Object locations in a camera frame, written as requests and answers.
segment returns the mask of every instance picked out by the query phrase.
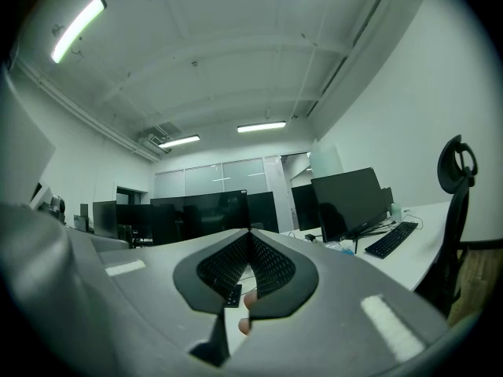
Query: black monitor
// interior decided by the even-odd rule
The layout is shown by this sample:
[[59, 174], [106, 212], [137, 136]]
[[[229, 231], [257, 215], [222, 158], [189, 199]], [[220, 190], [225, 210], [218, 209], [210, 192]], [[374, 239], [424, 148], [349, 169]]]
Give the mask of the black monitor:
[[117, 224], [130, 225], [135, 239], [152, 239], [151, 207], [149, 204], [117, 204]]
[[313, 185], [301, 185], [292, 188], [293, 202], [296, 205], [297, 219], [300, 230], [320, 227], [318, 217], [318, 201], [314, 194]]
[[250, 226], [256, 229], [279, 233], [277, 226], [276, 204], [272, 192], [248, 195]]
[[84, 218], [89, 217], [89, 205], [87, 204], [80, 204], [80, 216]]
[[248, 228], [246, 190], [200, 196], [151, 199], [154, 244], [174, 243]]
[[94, 234], [118, 239], [115, 201], [93, 203]]
[[384, 195], [372, 168], [311, 180], [323, 240], [354, 237], [385, 214]]
[[393, 193], [391, 192], [391, 187], [382, 188], [381, 192], [383, 193], [386, 211], [391, 213], [391, 205], [395, 202], [393, 199]]

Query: finger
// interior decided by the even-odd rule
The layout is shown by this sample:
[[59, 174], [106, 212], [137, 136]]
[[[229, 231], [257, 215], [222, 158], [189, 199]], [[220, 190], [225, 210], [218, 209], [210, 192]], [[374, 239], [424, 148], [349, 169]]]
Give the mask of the finger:
[[248, 335], [250, 333], [250, 320], [248, 318], [241, 318], [237, 326], [243, 334]]
[[246, 306], [247, 309], [250, 309], [250, 306], [253, 303], [255, 303], [257, 300], [258, 300], [258, 298], [257, 298], [257, 290], [256, 289], [248, 292], [243, 298], [244, 305]]

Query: white desk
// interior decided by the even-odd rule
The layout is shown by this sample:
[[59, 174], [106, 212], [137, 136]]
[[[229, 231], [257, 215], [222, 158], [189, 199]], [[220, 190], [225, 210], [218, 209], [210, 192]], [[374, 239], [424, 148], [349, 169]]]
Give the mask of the white desk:
[[[420, 228], [421, 221], [419, 219], [406, 218], [406, 215], [419, 217], [423, 220], [423, 228], [414, 230], [386, 258], [378, 258], [365, 251], [368, 246], [384, 237], [384, 234], [363, 238], [358, 241], [356, 257], [367, 261], [402, 286], [413, 291], [426, 276], [439, 255], [448, 209], [449, 203], [404, 208], [403, 220], [417, 222], [419, 224], [417, 227]], [[282, 235], [288, 236], [289, 233], [293, 237], [291, 232], [283, 232]], [[321, 229], [294, 230], [293, 233], [297, 239], [304, 240], [306, 234], [321, 235]]]
[[[386, 258], [374, 257], [365, 252], [365, 248], [378, 241], [385, 235], [366, 237], [358, 241], [358, 249], [356, 257], [367, 261], [375, 266], [378, 270], [388, 275], [399, 284], [413, 291], [417, 285], [423, 280], [433, 262], [435, 262], [442, 246], [443, 231], [446, 224], [447, 210], [449, 203], [438, 203], [425, 205], [422, 207], [404, 208], [404, 221], [417, 222], [418, 228], [421, 227], [419, 219], [407, 217], [407, 214], [417, 216], [423, 220], [423, 228], [414, 230], [407, 239], [400, 244]], [[307, 234], [321, 235], [321, 229], [311, 229], [292, 232], [283, 232], [282, 235], [291, 238], [302, 240], [306, 244], [310, 244], [304, 239]], [[243, 275], [241, 278], [246, 278], [249, 275]], [[256, 287], [255, 278], [242, 280], [239, 284], [243, 284], [241, 293], [245, 293]], [[234, 353], [241, 343], [246, 339], [246, 335], [242, 334], [237, 324], [241, 318], [248, 317], [248, 309], [243, 303], [244, 295], [240, 298], [240, 305], [236, 309], [225, 309], [225, 321], [227, 341], [229, 343], [229, 351]]]

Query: black office chair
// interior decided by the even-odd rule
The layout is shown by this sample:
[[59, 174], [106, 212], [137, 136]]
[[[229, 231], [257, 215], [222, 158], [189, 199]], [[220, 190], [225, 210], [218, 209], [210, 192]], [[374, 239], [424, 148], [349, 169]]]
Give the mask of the black office chair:
[[197, 206], [183, 206], [183, 221], [187, 227], [187, 233], [190, 239], [204, 236], [203, 217]]
[[151, 216], [154, 246], [183, 240], [176, 225], [176, 210], [174, 205], [152, 205]]
[[[472, 169], [464, 165], [463, 152], [467, 152], [472, 158]], [[457, 164], [456, 154], [459, 155], [461, 167]], [[460, 257], [457, 252], [461, 249], [460, 239], [468, 213], [469, 189], [475, 185], [477, 173], [473, 151], [461, 142], [461, 135], [457, 135], [442, 150], [437, 166], [440, 186], [445, 192], [453, 194], [447, 212], [442, 248], [437, 262], [416, 289], [416, 293], [427, 299], [446, 317], [453, 303], [461, 296], [457, 279], [468, 250], [463, 247]]]

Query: keyboard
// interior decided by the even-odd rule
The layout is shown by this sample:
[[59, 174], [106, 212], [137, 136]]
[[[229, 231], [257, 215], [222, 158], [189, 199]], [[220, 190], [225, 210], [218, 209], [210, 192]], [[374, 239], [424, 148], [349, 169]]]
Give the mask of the keyboard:
[[416, 227], [417, 223], [415, 222], [400, 222], [385, 237], [376, 241], [372, 246], [368, 246], [365, 251], [379, 258], [386, 258]]
[[241, 288], [243, 287], [243, 285], [241, 284], [238, 284], [234, 287], [233, 291], [230, 292], [230, 295], [229, 297], [227, 298], [227, 301], [226, 301], [226, 307], [233, 307], [233, 308], [237, 308], [239, 307], [239, 299], [241, 297]]

